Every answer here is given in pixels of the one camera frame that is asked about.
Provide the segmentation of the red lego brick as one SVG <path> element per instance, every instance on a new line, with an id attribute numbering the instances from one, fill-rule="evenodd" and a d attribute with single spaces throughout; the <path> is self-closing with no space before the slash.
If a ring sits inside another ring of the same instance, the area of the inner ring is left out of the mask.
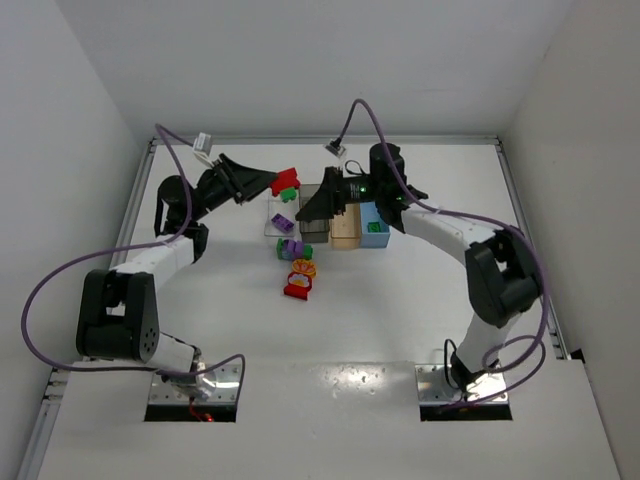
<path id="1" fill-rule="evenodd" d="M 278 196 L 283 190 L 288 188 L 298 189 L 301 183 L 298 179 L 297 170 L 289 168 L 280 171 L 276 179 L 270 184 L 271 194 L 273 197 Z"/>

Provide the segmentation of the purple lego brick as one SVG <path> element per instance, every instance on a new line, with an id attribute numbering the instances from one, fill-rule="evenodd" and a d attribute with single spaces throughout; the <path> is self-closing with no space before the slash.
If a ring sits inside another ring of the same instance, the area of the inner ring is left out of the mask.
<path id="1" fill-rule="evenodd" d="M 295 224 L 281 214 L 276 214 L 271 218 L 271 224 L 281 233 L 290 234 L 294 231 Z"/>

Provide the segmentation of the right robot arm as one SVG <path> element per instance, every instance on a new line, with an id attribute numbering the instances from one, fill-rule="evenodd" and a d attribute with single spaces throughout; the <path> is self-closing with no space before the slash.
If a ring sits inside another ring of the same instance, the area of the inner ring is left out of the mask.
<path id="1" fill-rule="evenodd" d="M 474 315 L 444 372 L 450 387 L 464 391 L 497 367 L 498 351 L 515 320 L 542 296 L 542 280 L 533 254 L 513 231 L 418 204 L 427 198 L 408 184 L 400 147 L 377 143 L 369 150 L 368 172 L 326 168 L 318 190 L 296 218 L 329 220 L 351 204 L 371 203 L 389 227 L 426 241 L 464 267 Z"/>

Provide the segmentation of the blue plastic container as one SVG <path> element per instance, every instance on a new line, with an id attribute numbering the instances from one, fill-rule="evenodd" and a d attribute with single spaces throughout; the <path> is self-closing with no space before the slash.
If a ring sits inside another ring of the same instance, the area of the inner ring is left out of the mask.
<path id="1" fill-rule="evenodd" d="M 384 249 L 390 239 L 390 227 L 380 216 L 374 202 L 361 203 L 360 226 L 361 238 L 360 247 L 368 249 Z"/>

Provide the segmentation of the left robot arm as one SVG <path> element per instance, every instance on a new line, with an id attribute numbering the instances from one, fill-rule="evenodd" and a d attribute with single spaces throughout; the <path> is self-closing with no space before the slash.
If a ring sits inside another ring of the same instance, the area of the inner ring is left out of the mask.
<path id="1" fill-rule="evenodd" d="M 157 189 L 157 245 L 110 270 L 92 270 L 84 280 L 76 349 L 84 357 L 128 361 L 170 379 L 194 377 L 198 347 L 162 332 L 157 293 L 180 270 L 203 255 L 209 229 L 203 217 L 229 200 L 253 200 L 277 179 L 220 155 L 190 185 L 179 175 Z"/>

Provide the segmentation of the small green lego brick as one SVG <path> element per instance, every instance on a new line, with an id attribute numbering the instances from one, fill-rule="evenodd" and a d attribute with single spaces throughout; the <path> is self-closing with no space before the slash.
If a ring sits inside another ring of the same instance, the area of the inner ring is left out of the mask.
<path id="1" fill-rule="evenodd" d="M 283 203 L 294 201 L 297 198 L 297 189 L 294 187 L 288 187 L 279 192 L 280 200 Z"/>

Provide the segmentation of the yellow butterfly lego piece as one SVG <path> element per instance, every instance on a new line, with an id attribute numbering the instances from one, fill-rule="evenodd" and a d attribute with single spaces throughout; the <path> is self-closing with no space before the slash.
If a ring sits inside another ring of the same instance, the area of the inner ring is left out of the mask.
<path id="1" fill-rule="evenodd" d="M 314 278 L 317 274 L 317 267 L 312 260 L 299 258 L 292 262 L 292 271 Z"/>

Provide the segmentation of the green lego plate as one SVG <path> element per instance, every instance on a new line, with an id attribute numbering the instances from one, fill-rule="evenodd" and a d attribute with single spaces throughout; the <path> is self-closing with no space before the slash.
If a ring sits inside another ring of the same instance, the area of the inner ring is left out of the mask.
<path id="1" fill-rule="evenodd" d="M 367 230 L 369 233 L 379 233 L 381 231 L 381 226 L 378 222 L 369 222 Z"/>

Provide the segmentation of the red flower lego piece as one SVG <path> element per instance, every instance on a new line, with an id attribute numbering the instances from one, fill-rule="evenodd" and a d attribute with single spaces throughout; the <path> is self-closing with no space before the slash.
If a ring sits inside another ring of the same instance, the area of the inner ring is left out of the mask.
<path id="1" fill-rule="evenodd" d="M 313 279 L 309 275 L 292 272 L 287 277 L 283 294 L 291 298 L 307 301 L 312 288 Z"/>

